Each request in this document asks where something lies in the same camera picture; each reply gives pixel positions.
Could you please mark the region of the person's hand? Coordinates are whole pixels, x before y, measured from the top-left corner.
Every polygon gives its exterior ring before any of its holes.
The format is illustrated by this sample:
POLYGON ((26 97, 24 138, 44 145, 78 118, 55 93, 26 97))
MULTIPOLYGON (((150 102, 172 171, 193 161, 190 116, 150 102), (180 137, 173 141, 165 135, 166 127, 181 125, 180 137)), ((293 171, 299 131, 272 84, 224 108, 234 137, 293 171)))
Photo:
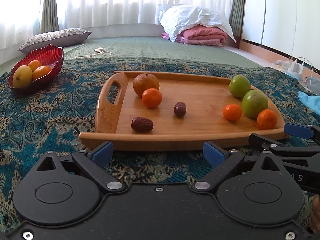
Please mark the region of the person's hand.
POLYGON ((314 233, 320 230, 320 201, 318 194, 313 197, 309 226, 314 233))

